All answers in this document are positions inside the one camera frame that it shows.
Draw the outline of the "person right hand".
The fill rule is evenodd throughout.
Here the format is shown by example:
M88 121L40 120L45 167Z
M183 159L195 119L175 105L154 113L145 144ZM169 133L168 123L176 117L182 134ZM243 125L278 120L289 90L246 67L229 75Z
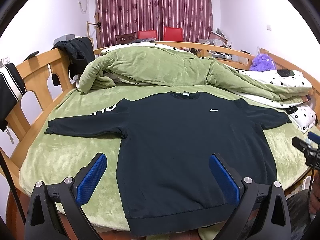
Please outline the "person right hand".
M315 215L320 209L319 199L320 199L320 183L319 183L319 173L317 173L312 183L312 194L310 196L309 211L312 215Z

